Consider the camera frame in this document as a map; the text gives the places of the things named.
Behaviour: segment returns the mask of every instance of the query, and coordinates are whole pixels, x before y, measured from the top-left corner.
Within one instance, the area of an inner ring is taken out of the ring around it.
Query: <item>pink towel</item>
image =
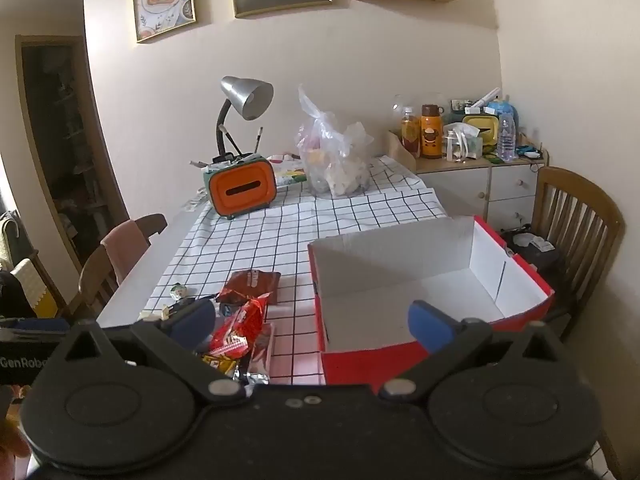
[[[133,220],[114,227],[100,243],[107,249],[118,285],[122,284],[149,247],[145,235]]]

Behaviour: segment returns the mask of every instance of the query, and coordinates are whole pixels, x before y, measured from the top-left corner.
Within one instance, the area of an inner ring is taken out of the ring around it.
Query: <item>orange thermos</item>
[[[442,158],[441,110],[442,108],[438,105],[422,106],[420,136],[422,139],[422,156],[425,158]]]

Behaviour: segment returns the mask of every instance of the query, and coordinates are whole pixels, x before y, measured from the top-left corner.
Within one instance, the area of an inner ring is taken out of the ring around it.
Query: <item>doorway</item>
[[[104,145],[82,38],[16,37],[18,85],[31,155],[78,271],[128,218]]]

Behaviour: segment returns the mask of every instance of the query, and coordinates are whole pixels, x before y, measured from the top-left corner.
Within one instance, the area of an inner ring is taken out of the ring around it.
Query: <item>white tablecloth with black grid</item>
[[[370,165],[372,183],[360,196],[316,198],[308,185],[278,190],[270,208],[231,221],[206,206],[166,268],[145,310],[172,304],[175,283],[191,296],[220,291],[235,270],[282,274],[278,304],[266,319],[275,325],[274,383],[318,384],[322,370],[307,245],[318,238],[446,216],[433,191],[391,158]]]

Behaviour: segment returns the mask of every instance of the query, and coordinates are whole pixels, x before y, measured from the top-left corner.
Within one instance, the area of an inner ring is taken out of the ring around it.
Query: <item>white drawer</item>
[[[439,171],[420,177],[428,187],[433,187],[449,216],[484,217],[489,168]]]
[[[533,217],[535,201],[536,197],[525,196],[489,202],[489,213],[486,221],[498,232],[500,229],[515,229],[524,224],[529,224]]]
[[[536,194],[538,169],[542,165],[496,166],[491,173],[489,200],[505,200]]]

